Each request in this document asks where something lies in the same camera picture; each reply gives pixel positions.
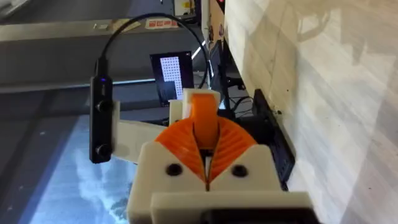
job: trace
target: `screw hole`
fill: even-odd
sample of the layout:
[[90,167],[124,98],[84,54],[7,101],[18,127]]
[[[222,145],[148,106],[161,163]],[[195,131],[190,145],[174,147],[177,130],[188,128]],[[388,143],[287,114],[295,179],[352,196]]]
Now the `screw hole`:
[[245,177],[248,174],[249,172],[244,165],[235,165],[232,168],[232,175],[235,177]]
[[166,174],[172,177],[182,174],[182,166],[180,164],[170,164],[166,168]]

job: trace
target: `wooden surface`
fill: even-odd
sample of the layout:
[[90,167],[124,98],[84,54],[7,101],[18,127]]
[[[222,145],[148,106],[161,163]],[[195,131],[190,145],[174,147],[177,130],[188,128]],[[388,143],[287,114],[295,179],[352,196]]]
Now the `wooden surface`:
[[398,3],[229,0],[226,38],[261,88],[324,223],[398,223]]

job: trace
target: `checkerboard pattern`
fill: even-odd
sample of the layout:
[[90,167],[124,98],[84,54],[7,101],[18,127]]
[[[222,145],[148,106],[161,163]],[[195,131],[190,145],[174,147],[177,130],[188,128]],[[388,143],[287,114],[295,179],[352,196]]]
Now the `checkerboard pattern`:
[[182,97],[182,83],[180,60],[178,57],[161,58],[160,64],[162,66],[163,79],[165,82],[173,81],[177,99]]

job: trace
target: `computer screen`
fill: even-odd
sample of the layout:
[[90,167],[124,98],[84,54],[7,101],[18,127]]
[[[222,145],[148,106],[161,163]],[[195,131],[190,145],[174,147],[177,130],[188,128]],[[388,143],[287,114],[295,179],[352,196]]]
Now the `computer screen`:
[[193,88],[191,52],[173,52],[150,56],[160,104],[182,100],[183,88]]

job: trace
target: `orange gear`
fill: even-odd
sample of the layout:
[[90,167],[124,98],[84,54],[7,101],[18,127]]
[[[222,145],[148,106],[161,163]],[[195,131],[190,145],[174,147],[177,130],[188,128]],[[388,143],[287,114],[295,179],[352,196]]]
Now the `orange gear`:
[[[170,125],[155,139],[206,184],[257,144],[239,125],[219,117],[217,110],[212,94],[193,94],[190,117]],[[213,150],[208,178],[200,150]]]

